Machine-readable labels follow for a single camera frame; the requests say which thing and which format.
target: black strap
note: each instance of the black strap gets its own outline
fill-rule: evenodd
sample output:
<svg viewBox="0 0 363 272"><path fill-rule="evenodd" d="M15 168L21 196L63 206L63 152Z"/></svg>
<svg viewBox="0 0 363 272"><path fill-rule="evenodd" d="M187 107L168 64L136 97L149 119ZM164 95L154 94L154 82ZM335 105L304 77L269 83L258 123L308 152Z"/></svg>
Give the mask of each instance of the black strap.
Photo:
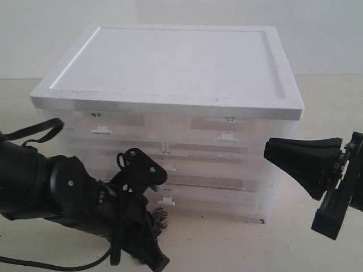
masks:
<svg viewBox="0 0 363 272"><path fill-rule="evenodd" d="M56 136L59 132L61 132L61 130L64 127L64 123L62 120L60 120L59 118L54 118L54 119L50 119L47 120L45 122L33 125L33 126L29 126L29 127L25 127L24 129L20 129L16 132L13 133L9 133L9 134L2 134L0 132L0 141L4 141L4 140L8 140L8 141L13 141L13 140L18 140L18 139L22 139L25 137L28 137L30 135L34 135L37 134L39 132L42 131L46 131L48 129L51 129L50 132L48 132L46 135L44 135L43 137L41 137L38 140L27 140L25 141L22 146L27 146L28 143L32 142L32 143L44 143L49 141L50 139L54 138L54 136Z"/></svg>

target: plastic storage box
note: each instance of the plastic storage box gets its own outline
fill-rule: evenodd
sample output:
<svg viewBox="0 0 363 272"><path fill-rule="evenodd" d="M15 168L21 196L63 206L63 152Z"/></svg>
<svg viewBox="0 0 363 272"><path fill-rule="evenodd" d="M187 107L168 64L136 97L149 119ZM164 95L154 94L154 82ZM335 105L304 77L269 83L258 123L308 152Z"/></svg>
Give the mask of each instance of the plastic storage box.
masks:
<svg viewBox="0 0 363 272"><path fill-rule="evenodd" d="M31 93L60 117L59 151L109 180L138 147L168 171L151 205L266 222L282 172L270 137L294 136L303 102L273 27L102 25Z"/></svg>

